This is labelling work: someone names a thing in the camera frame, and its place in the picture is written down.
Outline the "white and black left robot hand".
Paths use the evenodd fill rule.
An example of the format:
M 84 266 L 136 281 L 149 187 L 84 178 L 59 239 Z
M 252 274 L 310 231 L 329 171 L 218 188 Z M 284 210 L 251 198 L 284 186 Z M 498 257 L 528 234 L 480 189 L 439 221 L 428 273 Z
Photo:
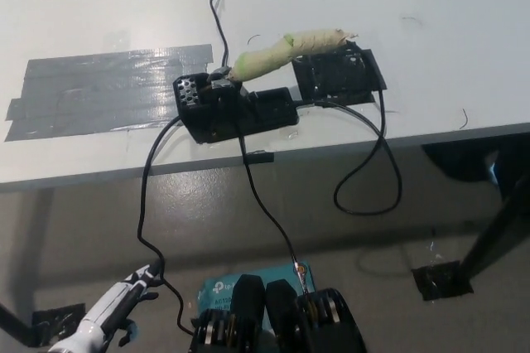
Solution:
M 112 340 L 115 332 L 128 319 L 128 315 L 153 285 L 160 270 L 160 261 L 137 269 L 125 279 L 115 283 L 89 309 L 84 321 L 101 330 L 103 346 Z

